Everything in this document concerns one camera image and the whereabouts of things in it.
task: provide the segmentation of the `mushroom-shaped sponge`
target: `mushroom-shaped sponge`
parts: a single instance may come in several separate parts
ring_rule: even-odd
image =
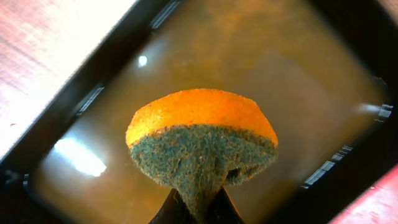
[[[185,90],[138,110],[126,143],[140,170],[179,191],[204,222],[224,185],[249,180],[277,157],[277,136],[257,104],[221,90]]]

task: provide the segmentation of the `black frame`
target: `black frame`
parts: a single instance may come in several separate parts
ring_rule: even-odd
[[[96,52],[77,71],[37,121],[0,163],[0,206],[6,213],[0,221],[37,213],[41,223],[68,222],[56,217],[33,200],[24,184],[52,146],[84,112],[95,96],[137,52],[154,30],[153,21],[163,22],[166,10],[180,0],[140,0],[107,36]],[[345,44],[387,85],[389,104],[397,105],[398,30],[376,0],[310,0],[339,33]],[[397,115],[354,144],[354,150],[309,189],[299,190],[290,201],[264,219],[267,223],[326,223],[398,163],[395,136]]]

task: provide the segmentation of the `red surface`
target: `red surface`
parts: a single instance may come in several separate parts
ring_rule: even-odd
[[[331,222],[354,223],[398,223],[398,165]]]

